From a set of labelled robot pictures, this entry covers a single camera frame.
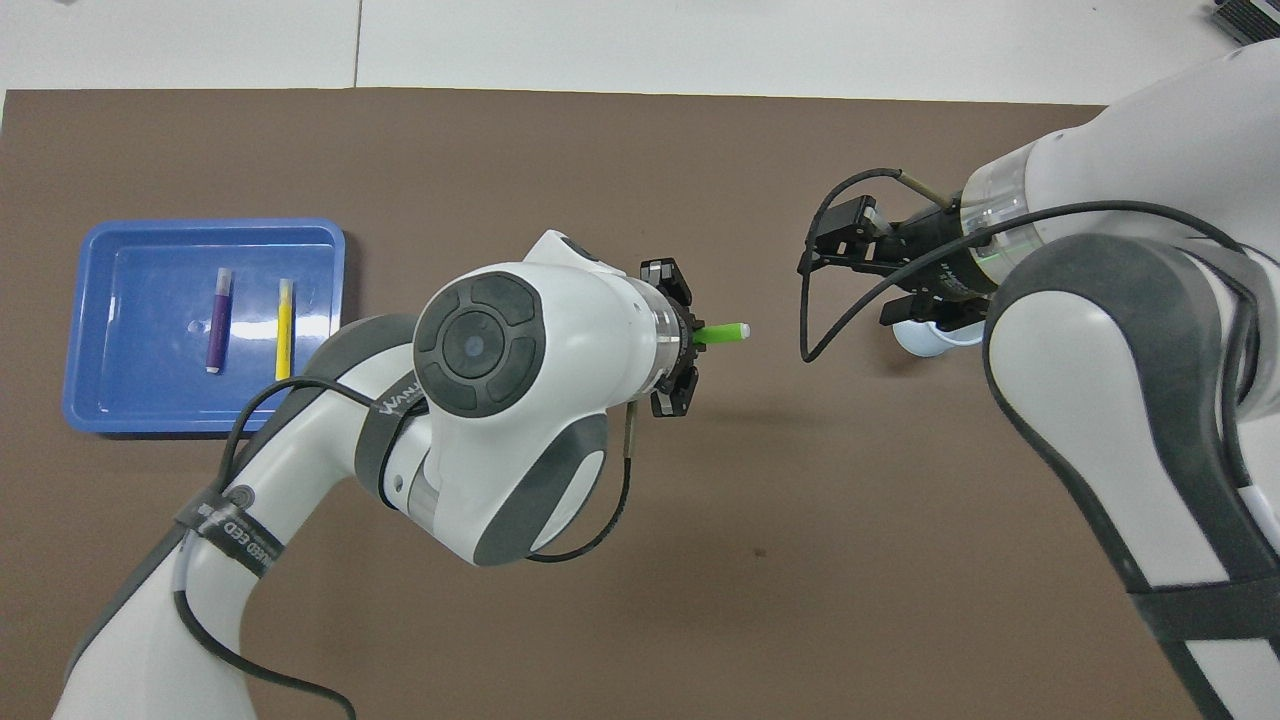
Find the brown table mat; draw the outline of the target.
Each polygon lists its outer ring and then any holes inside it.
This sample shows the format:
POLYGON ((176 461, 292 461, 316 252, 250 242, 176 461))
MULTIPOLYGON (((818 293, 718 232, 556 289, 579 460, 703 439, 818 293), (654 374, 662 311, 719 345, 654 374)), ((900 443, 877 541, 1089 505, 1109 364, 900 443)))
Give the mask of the brown table mat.
POLYGON ((678 260, 710 323, 690 414, 641 411, 628 507, 573 562, 480 569, 346 482, 255 592, 244 652, 361 720, 1197 720, 980 354, 876 313, 812 365, 795 272, 870 167, 938 188, 1093 106, 348 88, 9 92, 0 133, 0 720, 49 720, 70 651, 215 439, 73 430, 84 234, 321 217, 348 319, 417 311, 549 228, 678 260))

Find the translucent plastic cup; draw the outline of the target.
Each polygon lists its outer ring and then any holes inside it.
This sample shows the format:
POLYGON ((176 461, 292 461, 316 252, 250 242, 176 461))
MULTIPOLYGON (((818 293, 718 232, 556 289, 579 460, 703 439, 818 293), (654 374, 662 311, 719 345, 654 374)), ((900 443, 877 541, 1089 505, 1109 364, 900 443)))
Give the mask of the translucent plastic cup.
POLYGON ((942 331, 933 322, 900 322, 891 325, 893 337, 910 355, 938 357, 954 348, 979 345, 984 338, 982 322, 956 331, 942 331))

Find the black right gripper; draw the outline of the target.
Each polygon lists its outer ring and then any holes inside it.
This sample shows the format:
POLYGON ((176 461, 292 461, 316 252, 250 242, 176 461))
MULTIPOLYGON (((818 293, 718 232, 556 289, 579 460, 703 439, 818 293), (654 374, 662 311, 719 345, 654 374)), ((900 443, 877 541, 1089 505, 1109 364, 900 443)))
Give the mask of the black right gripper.
MULTIPOLYGON (((870 195, 822 208, 814 220, 805 240, 806 249, 797 261, 800 275, 826 266, 888 275, 899 269, 899 260, 887 255, 893 229, 893 247, 904 261, 963 236, 957 209, 922 210, 892 227, 879 214, 870 195)), ((983 322, 989 296, 996 291, 996 283, 977 265, 969 249, 960 249, 924 266, 899 282, 897 287, 910 296, 890 301, 881 309, 882 325, 933 323, 943 332, 983 322)))

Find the blue plastic tray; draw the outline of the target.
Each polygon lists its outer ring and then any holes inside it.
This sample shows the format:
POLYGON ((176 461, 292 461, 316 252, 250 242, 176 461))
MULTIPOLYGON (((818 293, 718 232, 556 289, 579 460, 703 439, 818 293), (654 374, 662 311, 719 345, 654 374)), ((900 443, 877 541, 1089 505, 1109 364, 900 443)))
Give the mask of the blue plastic tray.
POLYGON ((104 222, 84 237, 61 410, 77 430, 223 434, 274 382, 280 278, 294 283, 293 373, 340 325, 346 236, 321 218, 104 222), (205 370, 218 269, 233 270, 220 374, 205 370))

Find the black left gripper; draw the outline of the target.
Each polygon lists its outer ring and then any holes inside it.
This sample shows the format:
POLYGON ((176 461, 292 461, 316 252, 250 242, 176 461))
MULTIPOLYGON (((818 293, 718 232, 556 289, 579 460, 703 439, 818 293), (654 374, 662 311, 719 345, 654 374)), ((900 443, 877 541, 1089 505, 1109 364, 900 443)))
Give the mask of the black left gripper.
POLYGON ((694 366, 699 343, 694 333, 703 328, 692 306, 692 291, 673 258, 640 263, 639 292, 655 311, 655 388, 650 393, 654 418, 686 416, 698 386, 694 366))

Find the grey striped box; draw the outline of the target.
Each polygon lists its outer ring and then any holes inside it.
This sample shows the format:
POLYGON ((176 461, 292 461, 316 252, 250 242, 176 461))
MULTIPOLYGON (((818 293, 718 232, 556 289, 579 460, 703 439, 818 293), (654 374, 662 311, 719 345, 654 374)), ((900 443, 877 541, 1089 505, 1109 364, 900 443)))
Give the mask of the grey striped box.
POLYGON ((1213 0, 1210 22, 1242 46, 1280 38, 1280 0, 1213 0))

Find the yellow pen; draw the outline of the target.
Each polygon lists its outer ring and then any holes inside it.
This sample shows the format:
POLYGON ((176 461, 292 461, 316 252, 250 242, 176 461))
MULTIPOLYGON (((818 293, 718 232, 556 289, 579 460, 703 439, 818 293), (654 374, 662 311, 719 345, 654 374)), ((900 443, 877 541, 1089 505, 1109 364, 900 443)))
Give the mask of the yellow pen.
POLYGON ((284 380, 293 372, 294 347, 294 283, 280 278, 276 305, 276 347, 274 359, 274 378, 284 380))

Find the purple pen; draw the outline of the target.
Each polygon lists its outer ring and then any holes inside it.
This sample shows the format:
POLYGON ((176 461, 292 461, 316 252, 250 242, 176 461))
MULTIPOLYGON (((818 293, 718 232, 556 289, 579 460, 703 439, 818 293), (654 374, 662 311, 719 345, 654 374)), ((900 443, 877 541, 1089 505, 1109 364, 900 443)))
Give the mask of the purple pen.
POLYGON ((218 269, 212 296, 207 352, 205 357, 205 370, 212 375, 220 374, 227 361, 227 347, 230 333, 233 282, 233 270, 227 266, 220 266, 218 269))

